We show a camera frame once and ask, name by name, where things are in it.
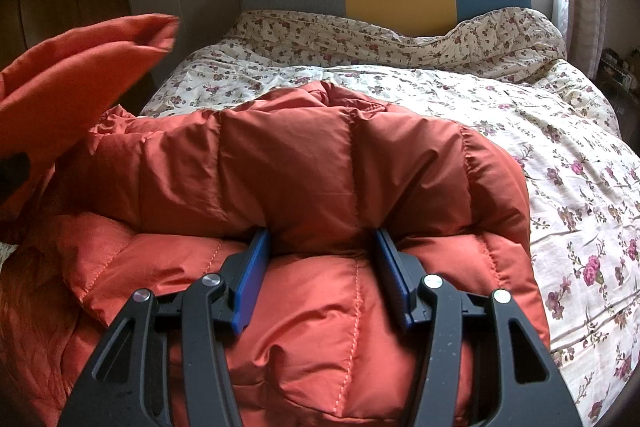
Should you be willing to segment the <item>orange down jacket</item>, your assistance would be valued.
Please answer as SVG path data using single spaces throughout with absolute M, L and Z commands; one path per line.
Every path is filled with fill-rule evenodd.
M 270 234 L 250 325 L 227 353 L 249 426 L 393 426 L 416 354 L 376 283 L 384 229 L 470 293 L 511 291 L 550 338 L 521 167 L 457 122 L 314 81 L 235 109 L 139 118 L 122 92 L 174 44 L 162 14 L 76 28 L 1 74 L 1 369 L 53 426 L 138 288 L 183 291 Z M 12 188 L 13 180 L 20 182 Z

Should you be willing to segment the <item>floral quilt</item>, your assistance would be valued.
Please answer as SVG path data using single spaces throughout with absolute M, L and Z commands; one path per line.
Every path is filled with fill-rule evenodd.
M 534 279 L 518 302 L 550 333 L 551 354 L 582 422 L 600 424 L 639 363 L 639 159 L 618 135 L 612 108 L 577 69 L 554 61 L 526 79 L 381 65 L 284 65 L 235 44 L 187 58 L 136 118 L 115 110 L 92 153 L 107 164 L 110 138 L 131 157 L 160 145 L 192 116 L 229 116 L 260 96 L 325 100 L 332 88 L 376 98 L 401 115 L 466 126 L 506 151 L 529 193 L 530 251 L 498 231 L 402 234 L 402 247 L 451 280 L 484 293 Z M 105 325 L 134 283 L 181 288 L 216 268 L 230 245 L 133 228 L 103 209 L 64 219 L 1 273 L 1 367 L 18 401 L 52 426 Z M 393 426 L 414 356 L 384 317 L 361 256 L 287 257 L 270 269 L 250 328 L 231 350 L 244 419 L 273 426 Z

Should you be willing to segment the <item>floral pillow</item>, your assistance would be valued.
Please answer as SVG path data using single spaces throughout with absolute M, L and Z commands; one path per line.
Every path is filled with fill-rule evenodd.
M 434 37 L 332 15 L 246 11 L 224 42 L 282 65 L 434 69 L 512 83 L 533 83 L 567 65 L 558 28 L 523 8 L 493 10 Z

